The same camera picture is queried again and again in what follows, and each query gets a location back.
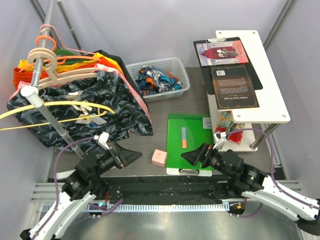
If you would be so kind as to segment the dark patterned shorts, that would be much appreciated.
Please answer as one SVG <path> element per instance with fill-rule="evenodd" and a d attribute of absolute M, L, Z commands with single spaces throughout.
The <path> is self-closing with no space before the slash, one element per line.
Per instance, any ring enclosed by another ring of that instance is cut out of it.
<path fill-rule="evenodd" d="M 64 128 L 74 141 L 109 134 L 109 142 L 117 142 L 129 138 L 129 133 L 138 136 L 152 136 L 152 123 L 146 112 L 131 94 L 127 84 L 115 72 L 98 71 L 97 78 L 78 79 L 62 86 L 46 87 L 39 91 L 44 102 L 80 101 L 96 103 L 114 110 L 115 114 L 94 117 L 92 123 L 84 124 L 84 119 L 65 122 Z M 14 95 L 7 103 L 8 110 L 29 105 L 21 93 Z M 57 120 L 67 120 L 83 116 L 83 110 L 71 105 L 47 107 Z M 27 126 L 45 123 L 46 119 L 36 109 L 19 112 L 14 115 L 17 120 Z M 28 128 L 29 131 L 45 146 L 63 149 L 67 142 L 49 124 Z"/>

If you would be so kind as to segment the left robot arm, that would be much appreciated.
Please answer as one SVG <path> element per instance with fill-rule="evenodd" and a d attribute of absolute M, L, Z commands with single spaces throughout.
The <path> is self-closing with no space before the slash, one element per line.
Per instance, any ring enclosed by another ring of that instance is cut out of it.
<path fill-rule="evenodd" d="M 113 143 L 103 155 L 85 154 L 65 180 L 46 215 L 33 228 L 21 232 L 22 240 L 60 240 L 71 223 L 91 201 L 102 199 L 108 185 L 101 175 L 112 168 L 124 168 L 140 157 L 139 151 Z"/>

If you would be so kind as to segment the red patterned book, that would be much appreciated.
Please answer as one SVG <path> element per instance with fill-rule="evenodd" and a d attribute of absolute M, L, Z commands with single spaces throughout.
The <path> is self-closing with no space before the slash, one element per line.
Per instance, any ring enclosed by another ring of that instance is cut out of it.
<path fill-rule="evenodd" d="M 245 128 L 245 124 L 244 123 L 218 123 L 216 128 L 215 128 L 215 132 L 233 132 L 236 130 L 241 130 Z M 243 132 L 235 132 L 232 134 L 229 134 L 226 139 L 228 142 L 231 142 L 232 144 L 236 144 L 236 145 L 240 145 L 242 142 L 242 138 L 243 138 Z"/>

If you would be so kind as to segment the colourful comic book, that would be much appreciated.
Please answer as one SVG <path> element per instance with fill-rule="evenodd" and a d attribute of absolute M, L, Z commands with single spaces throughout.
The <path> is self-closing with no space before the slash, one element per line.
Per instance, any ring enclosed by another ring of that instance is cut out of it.
<path fill-rule="evenodd" d="M 217 125 L 227 128 L 230 124 L 233 123 L 232 114 L 230 111 L 222 111 L 219 116 Z"/>

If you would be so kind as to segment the black clipboard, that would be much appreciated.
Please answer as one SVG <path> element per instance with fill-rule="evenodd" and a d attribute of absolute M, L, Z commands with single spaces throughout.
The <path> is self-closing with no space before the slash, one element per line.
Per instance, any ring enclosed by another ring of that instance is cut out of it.
<path fill-rule="evenodd" d="M 201 66 L 201 63 L 200 63 L 200 57 L 198 56 L 198 51 L 197 51 L 197 44 L 205 44 L 205 43 L 208 43 L 209 41 L 208 40 L 196 40 L 193 42 L 193 46 L 194 46 L 194 49 L 195 49 L 195 53 L 196 53 L 196 56 L 197 56 L 197 60 L 198 60 L 198 63 L 199 63 L 199 66 L 200 66 L 200 69 L 201 69 L 201 73 L 202 73 L 202 78 L 203 78 L 203 82 L 205 84 L 205 88 L 206 88 L 206 91 L 209 95 L 214 95 L 214 87 L 213 87 L 213 84 L 212 84 L 212 77 L 211 77 L 211 70 L 210 70 L 210 66 L 204 66 L 202 67 Z M 251 81 L 252 81 L 252 84 L 253 84 L 253 88 L 254 90 L 262 90 L 263 89 L 263 85 L 257 75 L 257 72 L 256 70 L 254 69 L 254 66 L 247 54 L 247 51 L 245 50 L 245 54 L 248 58 L 248 63 L 246 64 L 246 70 L 248 72 L 248 75 L 249 77 L 251 78 Z"/>

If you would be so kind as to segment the yellow clothes hanger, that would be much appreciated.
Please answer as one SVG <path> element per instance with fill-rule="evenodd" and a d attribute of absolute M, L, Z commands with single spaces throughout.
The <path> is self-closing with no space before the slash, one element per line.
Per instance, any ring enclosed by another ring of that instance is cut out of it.
<path fill-rule="evenodd" d="M 72 121 L 77 121 L 77 120 L 89 120 L 91 118 L 97 118 L 97 117 L 102 117 L 106 115 L 107 113 L 115 114 L 115 111 L 111 109 L 108 106 L 101 105 L 98 103 L 92 103 L 92 102 L 85 102 L 85 101 L 50 101 L 50 102 L 44 102 L 43 105 L 45 107 L 55 107 L 55 106 L 85 106 L 85 107 L 91 107 L 91 108 L 96 108 L 97 109 L 97 114 L 96 115 L 84 115 L 78 118 L 69 118 L 65 120 L 58 120 L 58 123 L 67 123 L 67 122 L 72 122 Z M 22 106 L 19 108 L 15 108 L 13 110 L 9 110 L 5 113 L 2 113 L 0 115 L 0 119 L 7 118 L 11 115 L 15 115 L 20 112 L 28 111 L 31 109 L 35 109 L 36 107 L 32 104 Z M 10 130 L 18 130 L 18 129 L 25 129 L 25 128 L 32 128 L 32 127 L 41 127 L 41 126 L 46 126 L 49 125 L 50 122 L 45 122 L 45 123 L 38 123 L 38 124 L 31 124 L 31 125 L 23 125 L 23 126 L 15 126 L 15 127 L 6 127 L 6 128 L 1 128 L 0 131 L 10 131 Z"/>

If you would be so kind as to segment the green clipboard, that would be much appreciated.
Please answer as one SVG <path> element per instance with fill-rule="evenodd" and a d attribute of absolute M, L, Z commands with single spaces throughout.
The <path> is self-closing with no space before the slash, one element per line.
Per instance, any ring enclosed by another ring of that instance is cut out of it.
<path fill-rule="evenodd" d="M 187 148 L 182 149 L 182 127 L 186 127 Z M 211 119 L 208 114 L 168 114 L 166 173 L 174 176 L 210 177 L 213 168 L 192 166 L 181 157 L 182 153 L 193 151 L 202 143 L 213 144 Z"/>

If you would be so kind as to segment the orange knitted shorts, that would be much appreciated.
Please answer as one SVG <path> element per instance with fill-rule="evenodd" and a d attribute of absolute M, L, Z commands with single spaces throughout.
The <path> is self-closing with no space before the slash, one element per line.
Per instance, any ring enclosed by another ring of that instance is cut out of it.
<path fill-rule="evenodd" d="M 20 82 L 31 83 L 32 77 L 33 77 L 33 71 L 31 71 L 31 72 L 28 72 L 28 71 L 18 72 L 16 70 L 17 68 L 18 67 L 13 69 L 13 80 L 12 80 L 13 85 L 16 89 L 18 88 L 18 85 Z"/>

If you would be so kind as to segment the white side table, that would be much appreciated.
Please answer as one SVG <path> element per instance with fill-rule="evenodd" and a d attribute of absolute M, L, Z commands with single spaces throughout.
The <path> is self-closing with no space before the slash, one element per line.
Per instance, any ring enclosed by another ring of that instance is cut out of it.
<path fill-rule="evenodd" d="M 246 128 L 252 124 L 261 124 L 265 134 L 270 134 L 281 124 L 288 123 L 291 118 L 275 75 L 271 68 L 263 43 L 256 30 L 216 30 L 216 38 L 239 37 L 246 53 L 251 60 L 253 68 L 262 84 L 262 89 L 255 90 L 259 108 L 232 110 L 232 120 L 235 123 L 245 123 Z M 220 113 L 217 109 L 214 94 L 207 93 L 212 133 L 215 132 Z M 221 152 L 233 150 L 234 152 L 255 152 L 258 145 L 265 139 L 264 135 L 255 138 L 253 130 L 243 132 L 240 145 L 226 142 Z"/>

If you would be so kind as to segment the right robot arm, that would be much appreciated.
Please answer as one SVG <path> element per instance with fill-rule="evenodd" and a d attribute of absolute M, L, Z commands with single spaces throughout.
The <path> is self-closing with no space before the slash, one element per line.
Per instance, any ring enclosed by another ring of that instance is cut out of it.
<path fill-rule="evenodd" d="M 256 200 L 294 221 L 310 235 L 320 234 L 320 201 L 306 197 L 274 180 L 258 168 L 247 164 L 231 149 L 219 153 L 212 145 L 184 152 L 181 157 L 189 164 L 212 167 L 227 176 L 226 193 L 233 198 L 241 195 Z"/>

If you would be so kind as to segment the beige wooden hanger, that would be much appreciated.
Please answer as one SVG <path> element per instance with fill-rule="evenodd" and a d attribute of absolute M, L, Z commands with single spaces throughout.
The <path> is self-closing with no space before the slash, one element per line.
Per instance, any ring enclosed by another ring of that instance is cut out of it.
<path fill-rule="evenodd" d="M 42 61 L 49 61 L 49 63 L 45 65 L 45 72 L 47 73 L 48 77 L 43 79 L 40 79 L 43 63 L 39 62 L 39 59 L 41 59 Z M 57 85 L 64 85 L 68 82 L 79 79 L 96 78 L 98 76 L 95 67 L 80 68 L 57 73 L 56 68 L 58 66 L 58 57 L 52 50 L 48 48 L 37 47 L 32 49 L 28 53 L 27 61 L 29 64 L 32 64 L 34 63 L 34 60 L 36 61 L 36 63 L 30 83 L 32 87 L 47 88 Z"/>

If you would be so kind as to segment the orange clothes hanger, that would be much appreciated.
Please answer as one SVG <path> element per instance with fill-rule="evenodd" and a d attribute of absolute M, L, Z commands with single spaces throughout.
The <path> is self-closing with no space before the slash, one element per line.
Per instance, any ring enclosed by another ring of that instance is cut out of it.
<path fill-rule="evenodd" d="M 52 51 L 55 50 L 57 48 L 57 43 L 56 41 L 51 37 L 51 36 L 47 36 L 47 35 L 39 35 L 36 39 L 35 39 L 35 44 L 37 47 L 40 46 L 39 41 L 42 39 L 48 39 L 52 42 Z M 42 63 L 40 63 L 40 65 L 42 66 L 44 63 L 49 63 L 50 60 L 48 58 L 45 57 L 40 57 L 42 59 Z M 92 60 L 92 61 L 100 61 L 99 57 L 93 57 L 93 56 L 83 56 L 83 55 L 66 55 L 66 56 L 60 56 L 57 57 L 58 60 L 58 65 L 63 64 L 67 59 L 83 59 L 83 60 Z M 36 60 L 33 63 L 28 63 L 25 67 L 21 67 L 20 70 L 24 71 L 27 68 L 30 68 L 31 66 L 35 66 L 36 65 Z"/>

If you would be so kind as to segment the white rack base foot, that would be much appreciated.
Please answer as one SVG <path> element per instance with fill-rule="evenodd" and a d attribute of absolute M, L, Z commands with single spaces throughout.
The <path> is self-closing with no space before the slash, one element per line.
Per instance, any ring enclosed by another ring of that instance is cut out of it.
<path fill-rule="evenodd" d="M 68 170 L 63 172 L 57 172 L 55 175 L 56 180 L 65 180 L 67 179 L 75 170 Z"/>

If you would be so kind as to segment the colourful patterned shorts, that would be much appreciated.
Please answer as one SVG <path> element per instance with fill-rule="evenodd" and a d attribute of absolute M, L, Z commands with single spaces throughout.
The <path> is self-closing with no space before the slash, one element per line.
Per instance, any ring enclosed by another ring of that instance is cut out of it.
<path fill-rule="evenodd" d="M 143 96 L 181 90 L 183 86 L 178 77 L 152 65 L 145 65 L 138 71 L 135 83 Z"/>

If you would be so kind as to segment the yellow shorts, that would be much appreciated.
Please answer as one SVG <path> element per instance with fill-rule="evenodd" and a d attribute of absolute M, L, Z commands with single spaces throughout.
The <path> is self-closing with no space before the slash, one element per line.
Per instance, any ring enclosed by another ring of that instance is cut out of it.
<path fill-rule="evenodd" d="M 120 65 L 113 59 L 104 56 L 101 53 L 96 52 L 93 56 L 93 58 L 98 59 L 85 59 L 82 62 L 77 62 L 73 64 L 61 64 L 58 65 L 56 68 L 57 73 L 67 72 L 75 69 L 81 69 L 81 68 L 93 68 L 96 64 L 105 65 L 107 67 L 111 67 L 114 69 L 118 69 L 120 72 L 122 72 L 122 69 Z M 22 72 L 32 72 L 34 70 L 35 64 L 28 64 L 26 60 L 20 60 L 18 68 L 16 69 L 18 73 Z"/>

